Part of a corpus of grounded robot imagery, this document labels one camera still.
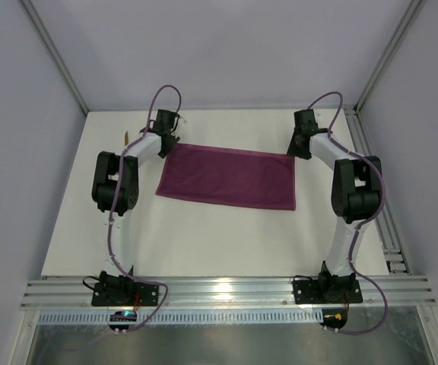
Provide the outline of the purple cloth napkin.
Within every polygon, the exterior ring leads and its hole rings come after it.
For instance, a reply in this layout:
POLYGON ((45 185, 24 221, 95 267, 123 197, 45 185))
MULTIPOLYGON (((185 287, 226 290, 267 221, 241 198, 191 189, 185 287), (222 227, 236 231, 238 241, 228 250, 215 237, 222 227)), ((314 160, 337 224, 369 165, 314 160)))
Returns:
POLYGON ((188 202, 294 211, 294 159, 286 154, 178 144, 166 157, 156 194, 188 202))

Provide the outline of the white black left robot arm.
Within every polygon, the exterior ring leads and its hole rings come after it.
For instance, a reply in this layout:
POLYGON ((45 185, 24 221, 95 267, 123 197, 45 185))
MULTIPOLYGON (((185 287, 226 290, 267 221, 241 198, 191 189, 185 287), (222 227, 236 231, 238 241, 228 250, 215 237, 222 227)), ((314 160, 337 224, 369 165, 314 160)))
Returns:
POLYGON ((98 154, 91 198, 106 217, 107 258, 102 275, 138 281, 130 224, 140 193, 139 169, 152 157, 165 158, 174 149, 180 140, 176 135, 180 119, 177 111, 160 109, 138 137, 125 144, 121 154, 98 154))

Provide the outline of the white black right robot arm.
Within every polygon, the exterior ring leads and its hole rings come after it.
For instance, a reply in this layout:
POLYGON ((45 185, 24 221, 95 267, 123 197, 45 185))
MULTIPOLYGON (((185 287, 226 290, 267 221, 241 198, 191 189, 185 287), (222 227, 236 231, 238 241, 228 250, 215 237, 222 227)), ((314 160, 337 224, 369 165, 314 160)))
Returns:
POLYGON ((317 281, 325 296, 353 290, 360 241, 385 204, 381 161, 376 156, 350 151, 330 129, 319 127, 311 109, 294 113, 287 154, 304 160, 316 157, 333 172, 331 206, 337 222, 332 247, 317 281))

